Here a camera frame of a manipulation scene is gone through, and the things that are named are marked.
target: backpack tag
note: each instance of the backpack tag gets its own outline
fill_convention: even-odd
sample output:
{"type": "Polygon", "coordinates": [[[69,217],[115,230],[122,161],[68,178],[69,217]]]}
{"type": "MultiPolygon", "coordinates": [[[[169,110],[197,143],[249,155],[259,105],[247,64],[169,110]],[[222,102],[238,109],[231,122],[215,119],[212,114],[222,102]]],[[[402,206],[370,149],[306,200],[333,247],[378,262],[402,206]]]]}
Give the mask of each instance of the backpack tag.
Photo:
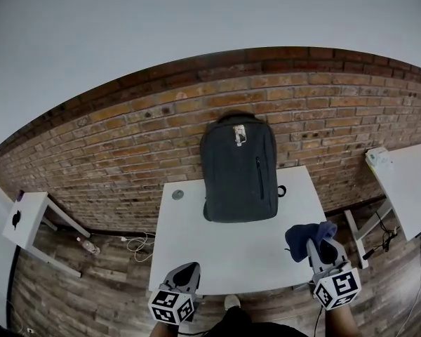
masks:
{"type": "Polygon", "coordinates": [[[237,146],[241,146],[242,143],[246,142],[246,132],[244,125],[233,126],[234,132],[236,134],[236,143],[237,146]]]}

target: backpack zipper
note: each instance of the backpack zipper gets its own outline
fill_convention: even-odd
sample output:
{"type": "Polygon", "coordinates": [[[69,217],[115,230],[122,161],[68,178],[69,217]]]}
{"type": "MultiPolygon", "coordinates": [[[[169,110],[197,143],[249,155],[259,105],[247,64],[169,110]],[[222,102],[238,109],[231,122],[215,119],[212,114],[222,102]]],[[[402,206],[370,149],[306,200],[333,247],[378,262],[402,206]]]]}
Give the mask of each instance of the backpack zipper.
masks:
{"type": "Polygon", "coordinates": [[[258,178],[259,178],[259,187],[260,187],[260,199],[264,199],[264,183],[262,181],[262,171],[260,170],[260,160],[259,157],[255,158],[255,164],[258,168],[258,178]]]}

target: blue cloth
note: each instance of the blue cloth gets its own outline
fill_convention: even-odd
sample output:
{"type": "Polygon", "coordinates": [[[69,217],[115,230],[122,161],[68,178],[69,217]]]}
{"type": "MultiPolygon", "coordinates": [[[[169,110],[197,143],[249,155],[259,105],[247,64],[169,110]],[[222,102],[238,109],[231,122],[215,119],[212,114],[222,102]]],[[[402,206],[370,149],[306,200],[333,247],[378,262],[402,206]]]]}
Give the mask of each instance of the blue cloth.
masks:
{"type": "Polygon", "coordinates": [[[290,247],[290,253],[295,262],[301,262],[307,257],[307,241],[313,239],[317,251],[320,250],[323,238],[332,238],[337,232],[335,223],[325,221],[317,225],[294,225],[286,232],[286,241],[290,247]]]}

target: table leg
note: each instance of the table leg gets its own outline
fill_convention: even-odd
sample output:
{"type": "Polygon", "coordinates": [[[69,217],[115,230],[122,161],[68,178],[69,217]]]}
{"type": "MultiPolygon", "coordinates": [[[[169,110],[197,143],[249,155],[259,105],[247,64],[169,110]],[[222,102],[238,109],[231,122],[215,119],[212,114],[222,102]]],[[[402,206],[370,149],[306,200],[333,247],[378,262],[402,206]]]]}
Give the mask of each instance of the table leg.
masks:
{"type": "Polygon", "coordinates": [[[69,225],[71,225],[76,231],[80,232],[81,234],[83,234],[87,238],[89,238],[91,236],[91,234],[89,232],[87,232],[80,225],[78,225],[78,223],[73,221],[69,217],[69,215],[67,215],[63,210],[61,210],[58,206],[56,206],[56,204],[53,201],[51,201],[50,199],[48,199],[48,206],[52,210],[54,210],[65,222],[67,222],[69,225]]]}
{"type": "Polygon", "coordinates": [[[45,216],[42,216],[42,222],[49,226],[49,228],[51,228],[52,230],[58,231],[58,228],[54,224],[52,224],[52,222],[45,216]]]}
{"type": "Polygon", "coordinates": [[[392,205],[389,200],[386,199],[382,206],[366,221],[365,225],[358,230],[356,221],[352,217],[350,210],[345,211],[345,217],[347,219],[349,229],[351,230],[352,237],[356,243],[357,252],[359,253],[360,266],[361,268],[368,267],[368,261],[363,259],[363,256],[366,254],[365,247],[363,245],[362,239],[379,223],[380,220],[387,217],[388,213],[392,210],[392,205]]]}
{"type": "Polygon", "coordinates": [[[70,273],[71,275],[74,275],[75,277],[81,277],[81,273],[78,271],[73,270],[70,267],[67,267],[66,265],[63,265],[61,262],[55,260],[54,258],[46,255],[41,250],[38,250],[36,247],[31,246],[28,248],[28,252],[30,252],[32,255],[36,256],[37,258],[40,258],[45,263],[50,263],[51,265],[59,268],[60,270],[70,273]]]}

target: white stool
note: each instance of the white stool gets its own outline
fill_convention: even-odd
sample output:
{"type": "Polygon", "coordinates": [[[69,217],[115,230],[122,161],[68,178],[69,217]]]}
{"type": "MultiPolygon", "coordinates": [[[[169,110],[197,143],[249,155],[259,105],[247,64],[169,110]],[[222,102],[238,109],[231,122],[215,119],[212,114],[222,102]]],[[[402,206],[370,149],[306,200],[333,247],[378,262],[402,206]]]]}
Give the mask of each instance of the white stool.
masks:
{"type": "Polygon", "coordinates": [[[51,258],[44,252],[38,250],[33,246],[34,238],[36,237],[37,230],[41,221],[45,222],[48,226],[57,230],[49,220],[44,218],[44,213],[50,207],[57,213],[65,222],[69,223],[75,230],[89,238],[91,234],[83,229],[78,223],[73,221],[65,212],[63,212],[53,201],[48,197],[47,192],[26,192],[20,201],[14,203],[13,208],[6,221],[3,236],[20,246],[22,249],[40,258],[43,262],[51,263],[57,268],[70,273],[76,277],[81,277],[81,273],[73,270],[61,262],[51,258]],[[17,225],[13,226],[13,216],[20,212],[20,221],[17,225]]]}

